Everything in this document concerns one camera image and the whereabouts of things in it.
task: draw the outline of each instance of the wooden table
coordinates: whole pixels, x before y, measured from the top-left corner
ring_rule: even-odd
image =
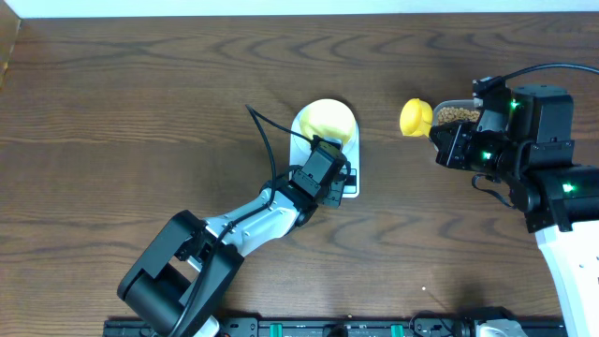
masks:
[[[92,336],[133,315],[116,287],[170,216],[227,212],[270,178],[243,104],[289,125],[322,97],[358,118],[361,194],[250,255],[224,308],[559,315],[522,214],[437,166],[398,117],[409,98],[467,98],[488,75],[598,66],[597,46],[598,14],[27,21],[0,92],[0,334]],[[527,82],[569,89],[576,161],[599,165],[599,79],[514,81]],[[267,132],[283,169],[288,135]]]

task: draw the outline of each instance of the green connector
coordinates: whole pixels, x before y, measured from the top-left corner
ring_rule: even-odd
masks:
[[[403,325],[392,325],[391,326],[391,337],[404,337]]]
[[[270,337],[283,337],[283,324],[270,324]]]

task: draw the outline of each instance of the yellow cap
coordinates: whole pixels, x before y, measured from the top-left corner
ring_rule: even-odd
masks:
[[[410,99],[400,115],[400,130],[404,136],[417,137],[431,132],[432,109],[429,103],[418,98]]]

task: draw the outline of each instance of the white wall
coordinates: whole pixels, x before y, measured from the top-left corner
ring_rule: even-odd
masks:
[[[6,0],[22,18],[599,11],[599,0]]]

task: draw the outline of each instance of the black cable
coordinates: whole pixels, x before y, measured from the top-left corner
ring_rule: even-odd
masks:
[[[275,122],[271,121],[270,119],[268,119],[268,118],[266,118],[266,117],[262,116],[262,115],[261,115],[261,114],[260,114],[258,111],[254,110],[254,108],[250,107],[249,105],[247,105],[247,104],[246,104],[246,105],[245,105],[245,107],[246,107],[248,110],[249,110],[249,109],[251,109],[251,110],[253,111],[253,113],[254,113],[256,116],[258,116],[259,118],[261,118],[261,119],[262,119],[264,122],[266,122],[266,123],[268,123],[268,124],[270,124],[270,125],[272,125],[272,126],[274,126],[274,127],[278,128],[279,130],[283,130],[283,131],[284,131],[284,132],[286,132],[286,133],[292,134],[293,136],[298,136],[298,137],[300,137],[301,139],[304,139],[304,140],[306,140],[307,142],[309,142],[309,143],[312,143],[312,141],[311,141],[309,138],[307,138],[306,136],[302,135],[301,133],[297,133],[297,132],[295,132],[295,131],[292,131],[292,130],[290,130],[290,129],[288,129],[288,128],[284,127],[284,126],[280,126],[280,125],[276,124]]]
[[[524,151],[524,147],[528,144],[534,143],[532,139],[523,140],[520,144],[518,144],[518,148],[516,149],[516,156],[514,157],[514,177],[520,180],[520,162],[522,161],[522,152]]]
[[[487,178],[488,175],[485,174],[485,173],[477,173],[477,174],[475,174],[475,176],[472,177],[472,187],[474,187],[475,189],[477,189],[479,191],[482,191],[482,192],[485,192],[485,193],[489,193],[490,195],[496,197],[499,201],[501,201],[503,203],[503,205],[505,205],[505,207],[510,208],[512,210],[516,209],[516,206],[515,205],[511,205],[509,202],[507,202],[507,200],[505,200],[505,198],[501,194],[499,194],[499,192],[493,191],[491,189],[486,189],[486,188],[480,188],[480,187],[478,187],[476,185],[476,183],[478,183],[478,180],[480,178],[482,178],[482,177]]]
[[[452,328],[450,328],[450,327],[447,325],[447,323],[446,323],[446,322],[443,320],[443,318],[441,318],[441,317],[440,317],[440,316],[439,316],[437,313],[435,313],[434,311],[431,311],[431,310],[423,310],[423,311],[420,311],[420,312],[416,313],[415,315],[413,315],[413,316],[412,316],[412,318],[410,318],[410,321],[408,322],[408,329],[409,329],[409,330],[411,330],[411,331],[414,333],[414,335],[415,335],[416,337],[424,337],[424,336],[422,336],[421,334],[419,334],[419,333],[417,333],[417,332],[416,332],[416,329],[415,329],[415,327],[412,327],[412,322],[414,321],[414,324],[415,324],[415,323],[416,323],[416,321],[415,321],[416,317],[418,317],[418,316],[420,316],[420,315],[422,315],[422,314],[431,314],[431,315],[433,315],[435,318],[437,318],[437,319],[439,320],[439,322],[441,322],[441,325],[443,325],[443,328],[445,328],[447,331],[449,331],[449,334],[448,334],[448,335],[445,335],[445,336],[443,336],[443,337],[453,337],[453,336],[454,336],[454,334],[453,334],[453,327],[452,327]]]
[[[274,163],[274,155],[272,154],[272,148],[270,147],[269,139],[266,137],[266,133],[264,132],[262,125],[260,125],[260,122],[256,118],[258,113],[249,105],[246,105],[245,108],[247,108],[247,110],[250,112],[250,115],[254,119],[254,123],[256,123],[256,127],[258,128],[258,131],[260,132],[260,136],[262,136],[262,139],[264,140],[264,145],[266,146],[266,150],[269,153],[270,170],[272,171],[272,183],[275,183],[276,177],[277,177],[277,170],[276,170],[276,165]],[[168,337],[173,337],[176,335],[182,322],[186,319],[186,317],[189,313],[189,310],[191,309],[191,307],[193,307],[193,304],[196,301],[197,293],[198,293],[198,291],[201,287],[201,284],[204,281],[204,277],[206,275],[205,270],[208,269],[208,266],[211,265],[212,260],[214,259],[214,256],[216,255],[216,251],[219,249],[219,246],[220,246],[221,242],[223,241],[223,238],[226,236],[226,234],[231,229],[233,229],[241,221],[258,214],[259,212],[262,212],[262,211],[268,209],[270,207],[270,205],[272,205],[272,202],[274,201],[274,194],[275,194],[275,188],[272,188],[270,191],[270,198],[269,198],[268,202],[266,202],[261,207],[258,207],[257,209],[255,209],[251,212],[248,212],[248,213],[238,217],[237,219],[229,222],[226,225],[226,227],[223,229],[223,231],[221,231],[220,235],[218,236],[218,238],[216,238],[216,241],[212,245],[212,249],[208,253],[208,257],[206,258],[206,262],[204,263],[202,269],[199,271],[196,282],[194,283],[194,287],[191,289],[191,292],[189,293],[189,298],[187,300],[187,303],[183,307],[183,311],[181,312],[181,315],[177,319],[177,322],[175,322],[175,325],[170,330]]]
[[[599,69],[596,67],[592,67],[592,66],[584,66],[584,65],[568,64],[568,63],[550,63],[550,64],[537,65],[537,66],[529,66],[522,70],[518,70],[511,74],[502,76],[502,78],[504,79],[504,81],[507,81],[507,80],[513,79],[515,77],[518,77],[520,75],[524,75],[526,73],[530,73],[530,72],[537,71],[537,70],[543,70],[543,69],[551,69],[551,68],[567,68],[567,69],[574,69],[574,70],[583,70],[583,71],[589,71],[593,74],[599,75]]]
[[[256,127],[258,128],[258,131],[260,131],[260,136],[262,136],[262,139],[264,140],[264,145],[266,146],[266,151],[269,153],[270,170],[272,171],[272,183],[274,183],[277,179],[277,168],[274,165],[274,155],[272,154],[272,148],[270,147],[269,139],[266,137],[266,133],[264,133],[264,129],[262,128],[262,125],[260,125],[260,122],[256,118],[256,116],[262,116],[262,115],[259,114],[256,110],[254,110],[254,108],[252,108],[249,104],[246,104],[245,108],[247,108],[248,112],[250,112],[250,115],[254,119],[254,123],[256,123]],[[274,191],[272,191],[270,193],[269,205],[267,206],[267,208],[270,207],[270,205],[272,204],[273,201],[274,201]]]

